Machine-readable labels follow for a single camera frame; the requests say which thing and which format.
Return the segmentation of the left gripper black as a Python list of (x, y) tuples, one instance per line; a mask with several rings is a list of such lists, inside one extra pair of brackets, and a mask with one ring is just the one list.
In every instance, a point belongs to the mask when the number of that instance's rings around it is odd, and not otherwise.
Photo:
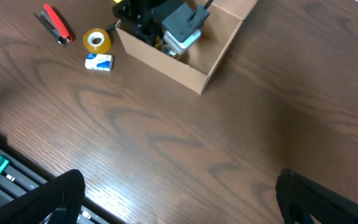
[(157, 36), (162, 33), (161, 22), (153, 15), (153, 10), (164, 0), (122, 0), (112, 7), (112, 12), (121, 21), (122, 28), (129, 34), (155, 45)]

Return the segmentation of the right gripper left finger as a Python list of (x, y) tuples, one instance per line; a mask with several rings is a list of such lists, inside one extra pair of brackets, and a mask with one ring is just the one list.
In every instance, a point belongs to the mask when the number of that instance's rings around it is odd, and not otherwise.
[(85, 180), (78, 169), (49, 180), (0, 207), (0, 223), (76, 223), (85, 197)]

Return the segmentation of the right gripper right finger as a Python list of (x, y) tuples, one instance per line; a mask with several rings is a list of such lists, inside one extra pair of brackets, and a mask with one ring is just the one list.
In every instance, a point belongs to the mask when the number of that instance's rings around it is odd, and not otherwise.
[(278, 176), (276, 199), (285, 223), (358, 223), (358, 204), (290, 169)]

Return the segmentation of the correction tape dispenser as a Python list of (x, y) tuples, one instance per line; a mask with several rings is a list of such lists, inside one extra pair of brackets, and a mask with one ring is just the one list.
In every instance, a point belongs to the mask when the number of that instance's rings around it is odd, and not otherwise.
[(161, 39), (159, 36), (157, 36), (156, 38), (156, 43), (154, 47), (170, 57), (177, 57), (177, 53), (174, 51), (174, 49), (166, 42), (164, 42), (163, 39)]

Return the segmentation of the cardboard box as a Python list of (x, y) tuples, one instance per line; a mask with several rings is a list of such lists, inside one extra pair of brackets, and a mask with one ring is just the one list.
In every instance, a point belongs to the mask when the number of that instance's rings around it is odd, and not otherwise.
[(256, 3), (257, 0), (213, 1), (201, 27), (201, 37), (178, 59), (128, 33), (122, 19), (117, 22), (117, 32), (129, 55), (201, 94)]

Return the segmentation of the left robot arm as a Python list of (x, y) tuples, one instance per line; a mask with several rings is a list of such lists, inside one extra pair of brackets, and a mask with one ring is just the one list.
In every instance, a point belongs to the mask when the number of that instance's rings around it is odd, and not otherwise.
[(154, 46), (157, 37), (162, 37), (163, 20), (184, 3), (182, 0), (122, 0), (112, 11), (127, 33)]

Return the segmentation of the yellow adhesive tape roll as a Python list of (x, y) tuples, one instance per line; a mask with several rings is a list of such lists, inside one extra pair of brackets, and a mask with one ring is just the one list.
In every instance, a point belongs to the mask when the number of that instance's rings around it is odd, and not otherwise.
[(93, 28), (83, 36), (83, 45), (88, 52), (93, 54), (104, 54), (111, 48), (109, 34), (101, 28)]

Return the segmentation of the blue white staples box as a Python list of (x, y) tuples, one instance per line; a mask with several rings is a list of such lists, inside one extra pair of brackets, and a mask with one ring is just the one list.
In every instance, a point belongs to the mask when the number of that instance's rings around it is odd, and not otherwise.
[(112, 55), (88, 53), (85, 59), (85, 68), (110, 72), (113, 61), (114, 57)]

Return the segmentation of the red black stapler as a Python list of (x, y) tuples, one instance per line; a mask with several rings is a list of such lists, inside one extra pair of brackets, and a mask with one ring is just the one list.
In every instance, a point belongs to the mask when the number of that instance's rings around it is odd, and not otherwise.
[(63, 17), (49, 4), (44, 4), (39, 14), (34, 17), (45, 27), (60, 45), (73, 42), (74, 38)]

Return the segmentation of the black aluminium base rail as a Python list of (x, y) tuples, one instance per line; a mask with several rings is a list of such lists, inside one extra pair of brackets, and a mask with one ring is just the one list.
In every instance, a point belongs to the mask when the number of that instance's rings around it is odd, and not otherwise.
[(9, 165), (0, 174), (0, 206), (47, 183), (47, 181), (0, 149), (0, 156), (9, 160)]

